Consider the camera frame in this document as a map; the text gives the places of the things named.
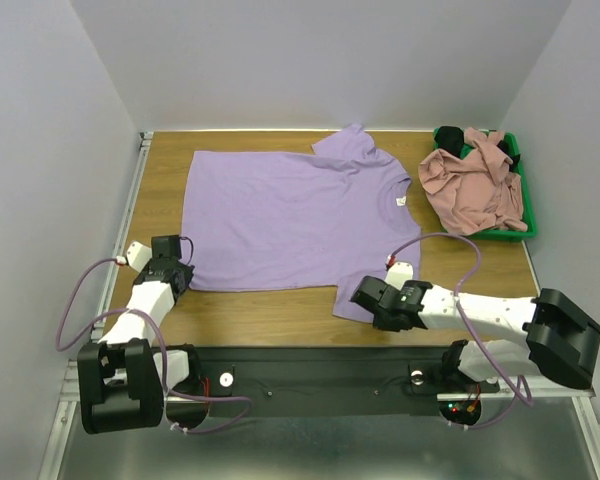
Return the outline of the purple t-shirt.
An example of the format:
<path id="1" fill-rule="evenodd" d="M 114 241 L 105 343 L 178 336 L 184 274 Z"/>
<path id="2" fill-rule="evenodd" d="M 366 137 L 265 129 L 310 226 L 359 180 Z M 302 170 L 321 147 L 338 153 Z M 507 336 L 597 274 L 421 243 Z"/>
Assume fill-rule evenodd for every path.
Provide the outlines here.
<path id="1" fill-rule="evenodd" d="M 333 313 L 370 322 L 351 302 L 366 276 L 381 278 L 389 254 L 420 264 L 421 230 L 406 195 L 412 180 L 359 125 L 308 154 L 193 155 L 182 234 L 191 239 L 191 286 L 199 291 L 271 291 L 332 286 Z"/>

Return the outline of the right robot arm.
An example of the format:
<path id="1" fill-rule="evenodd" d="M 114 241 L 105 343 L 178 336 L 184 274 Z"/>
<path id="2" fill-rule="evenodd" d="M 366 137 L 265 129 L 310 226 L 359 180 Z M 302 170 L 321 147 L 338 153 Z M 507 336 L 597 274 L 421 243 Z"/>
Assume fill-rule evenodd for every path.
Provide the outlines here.
<path id="1" fill-rule="evenodd" d="M 600 325 L 558 290 L 497 298 L 418 280 L 396 288 L 366 276 L 351 300 L 371 313 L 379 330 L 466 329 L 470 340 L 454 342 L 440 366 L 441 381 L 452 390 L 501 375 L 542 375 L 575 390 L 592 386 Z"/>

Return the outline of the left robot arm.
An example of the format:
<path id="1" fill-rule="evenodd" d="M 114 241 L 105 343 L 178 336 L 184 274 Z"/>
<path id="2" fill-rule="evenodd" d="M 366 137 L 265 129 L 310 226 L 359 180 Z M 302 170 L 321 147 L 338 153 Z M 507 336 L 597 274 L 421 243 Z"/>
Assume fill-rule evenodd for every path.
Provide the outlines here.
<path id="1" fill-rule="evenodd" d="M 169 395 L 202 386 L 192 346 L 168 347 L 160 325 L 188 290 L 194 267 L 182 259 L 183 238 L 157 236 L 129 245 L 123 259 L 137 272 L 113 327 L 77 357 L 82 426 L 88 434 L 155 427 Z"/>

